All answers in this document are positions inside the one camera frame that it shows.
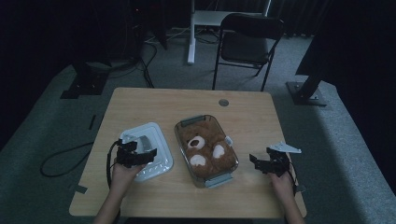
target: teddy bear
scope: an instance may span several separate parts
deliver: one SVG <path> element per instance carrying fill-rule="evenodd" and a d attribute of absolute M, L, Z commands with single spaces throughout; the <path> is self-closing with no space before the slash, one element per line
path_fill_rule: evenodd
<path fill-rule="evenodd" d="M 208 178 L 236 165 L 233 149 L 216 123 L 201 120 L 183 128 L 179 134 L 182 148 L 194 174 Z"/>

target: human arm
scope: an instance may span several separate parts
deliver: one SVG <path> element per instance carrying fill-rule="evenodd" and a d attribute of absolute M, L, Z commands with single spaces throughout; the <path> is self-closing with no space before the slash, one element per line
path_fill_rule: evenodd
<path fill-rule="evenodd" d="M 136 175 L 145 167 L 139 165 L 126 168 L 118 163 L 114 164 L 110 191 L 96 215 L 94 224 L 112 223 L 119 212 L 122 199 Z"/>
<path fill-rule="evenodd" d="M 297 202 L 294 199 L 293 180 L 288 173 L 278 177 L 275 174 L 268 173 L 270 176 L 276 197 L 280 200 L 285 209 L 286 220 L 289 224 L 305 223 Z"/>

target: black metal base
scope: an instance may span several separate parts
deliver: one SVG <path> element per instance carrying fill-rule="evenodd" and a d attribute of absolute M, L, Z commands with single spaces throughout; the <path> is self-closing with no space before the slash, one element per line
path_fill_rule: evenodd
<path fill-rule="evenodd" d="M 323 100 L 323 97 L 319 90 L 316 90 L 314 94 L 308 98 L 302 98 L 298 92 L 300 88 L 303 86 L 303 82 L 287 82 L 290 95 L 293 99 L 295 105 L 318 105 L 318 106 L 326 106 L 326 102 Z"/>
<path fill-rule="evenodd" d="M 77 99 L 80 95 L 101 95 L 106 85 L 109 73 L 91 71 L 90 81 L 77 75 L 68 91 L 62 93 L 61 99 Z"/>

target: chair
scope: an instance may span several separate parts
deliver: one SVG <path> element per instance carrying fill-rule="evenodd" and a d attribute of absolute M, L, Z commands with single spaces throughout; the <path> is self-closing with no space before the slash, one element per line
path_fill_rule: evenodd
<path fill-rule="evenodd" d="M 212 90 L 216 87 L 219 64 L 258 69 L 255 77 L 268 64 L 262 83 L 263 91 L 283 29 L 283 21 L 279 19 L 243 13 L 227 15 L 219 28 L 219 46 Z M 267 39 L 274 40 L 271 41 L 273 44 L 269 50 Z"/>

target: wooden tabletop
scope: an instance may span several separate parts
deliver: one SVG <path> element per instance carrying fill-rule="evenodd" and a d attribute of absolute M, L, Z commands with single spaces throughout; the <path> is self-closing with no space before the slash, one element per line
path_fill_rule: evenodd
<path fill-rule="evenodd" d="M 229 104 L 222 106 L 220 100 Z M 239 160 L 233 180 L 213 189 L 194 186 L 174 132 L 178 122 L 196 115 L 211 115 L 218 120 L 233 139 Z M 96 215 L 108 193 L 106 154 L 110 146 L 123 131 L 149 122 L 160 126 L 174 165 L 167 173 L 134 182 L 123 200 L 122 216 L 283 217 L 269 177 L 255 170 L 248 156 L 269 160 L 265 148 L 284 141 L 269 93 L 133 88 L 118 88 L 113 93 L 79 181 L 87 190 L 85 194 L 75 193 L 71 215 Z M 305 216 L 301 193 L 297 193 L 296 201 Z"/>

